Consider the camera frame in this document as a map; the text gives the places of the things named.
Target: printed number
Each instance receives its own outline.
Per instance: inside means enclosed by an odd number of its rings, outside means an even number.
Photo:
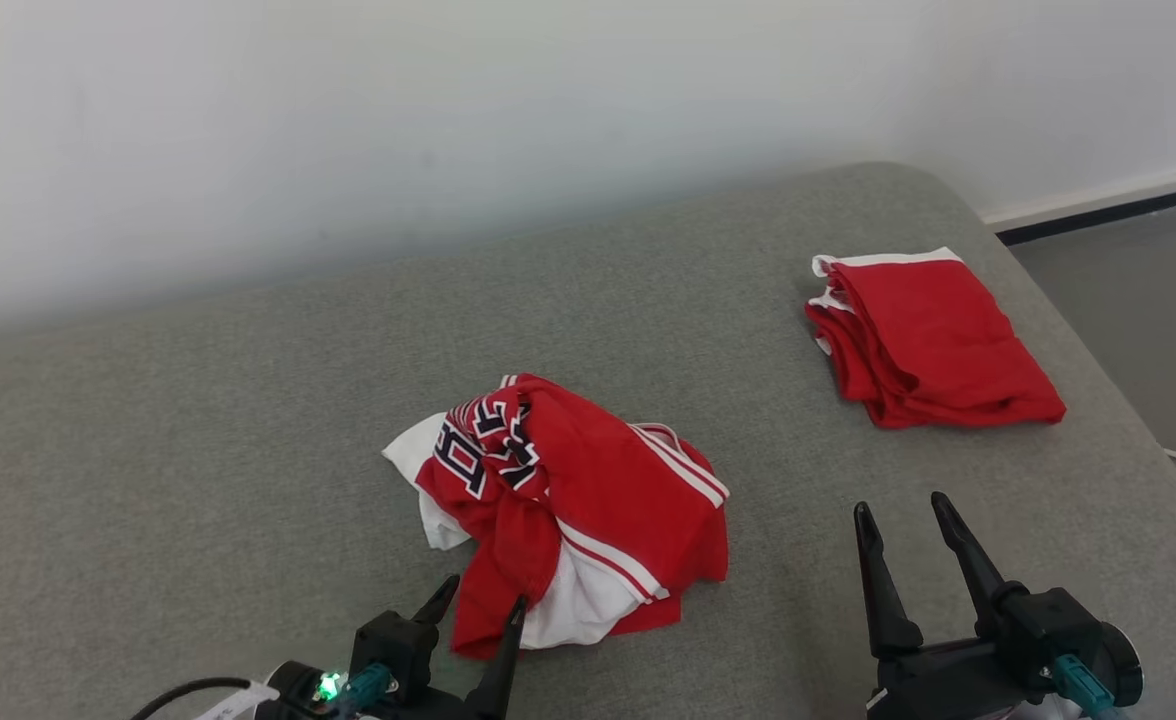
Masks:
[[[501,469],[500,475],[513,489],[517,489],[521,484],[534,478],[534,469],[539,462],[539,452],[534,448],[534,442],[530,442],[528,434],[524,434],[524,416],[529,414],[530,405],[521,404],[520,412],[512,419],[509,436],[505,440],[505,447],[517,466],[516,468]]]
[[[477,402],[477,409],[473,413],[473,429],[477,436],[488,436],[488,434],[503,429],[505,411],[507,411],[507,402],[502,400]]]
[[[454,473],[456,478],[465,480],[468,495],[480,500],[482,491],[486,489],[486,465],[482,465],[483,452],[474,446],[463,433],[452,428],[449,424],[442,424],[441,433],[437,434],[437,447],[434,455]]]

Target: gray cushion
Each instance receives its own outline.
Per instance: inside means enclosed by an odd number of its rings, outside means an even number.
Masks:
[[[836,396],[799,319],[809,258],[941,245],[1063,424],[884,432]],[[1007,576],[1129,634],[1134,716],[1176,716],[1176,469],[984,225],[888,164],[0,344],[0,716],[128,716],[200,675],[345,665],[356,626],[472,552],[427,547],[379,448],[515,372],[703,451],[731,565],[680,625],[527,653],[512,716],[862,716],[855,502],[927,642],[971,628],[933,489]],[[480,672],[446,647],[434,666],[454,692]]]

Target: robotic arm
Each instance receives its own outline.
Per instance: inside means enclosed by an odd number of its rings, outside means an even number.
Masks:
[[[882,559],[867,502],[854,507],[868,642],[878,688],[868,720],[976,720],[1058,693],[1090,716],[1120,716],[1138,701],[1144,671],[1125,635],[1063,588],[1033,594],[1004,580],[944,493],[930,496],[944,542],[962,566],[977,616],[975,638],[922,646]]]
[[[295,661],[278,667],[268,687],[281,693],[286,702],[260,704],[254,720],[505,720],[524,626],[524,598],[512,606],[505,638],[482,680],[468,696],[459,698],[428,685],[428,664],[440,639],[437,624],[456,589],[459,575],[452,575],[409,620],[388,609],[361,626],[345,674],[323,673]],[[296,707],[306,708],[309,715],[300,714]]]
[[[1063,588],[1033,594],[1023,584],[1001,578],[948,496],[934,493],[931,507],[962,566],[975,605],[976,636],[923,646],[921,628],[904,613],[886,567],[886,545],[871,509],[867,502],[854,507],[868,644],[878,660],[868,720],[996,720],[1022,702],[1040,705],[1050,693],[1104,720],[1120,716],[1115,707],[1138,701],[1144,671],[1120,629],[1096,620]],[[387,611],[361,626],[346,673],[295,661],[278,667],[267,687],[258,686],[263,694],[250,699],[258,702],[254,720],[505,720],[527,601],[521,596],[512,606],[495,660],[477,687],[459,698],[429,687],[437,624],[456,589],[459,575],[452,575],[409,620]],[[236,678],[181,685],[149,702],[134,720],[189,692],[254,692],[253,685]],[[216,707],[207,716],[230,715]]]

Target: teal connector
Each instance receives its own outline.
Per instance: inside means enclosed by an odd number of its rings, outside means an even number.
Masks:
[[[392,680],[392,669],[377,662],[368,665],[360,673],[349,678],[349,682],[345,685],[345,692],[340,693],[338,707],[341,715],[367,711],[382,701],[385,694],[395,687],[396,685]]]
[[[1051,678],[1055,691],[1080,705],[1087,716],[1095,720],[1122,719],[1120,711],[1112,707],[1112,693],[1076,655],[1056,656]]]

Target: red fabric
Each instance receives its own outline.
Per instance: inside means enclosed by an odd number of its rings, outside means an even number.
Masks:
[[[726,578],[720,501],[670,469],[632,425],[536,375],[452,409],[415,484],[480,542],[460,584],[452,648],[461,655],[493,655],[519,594],[530,606],[541,600],[564,536],[559,519],[643,565],[669,593],[612,634],[675,624],[684,588]]]
[[[841,396],[877,427],[1057,424],[1065,407],[983,284],[960,260],[826,265],[831,294],[809,304]]]

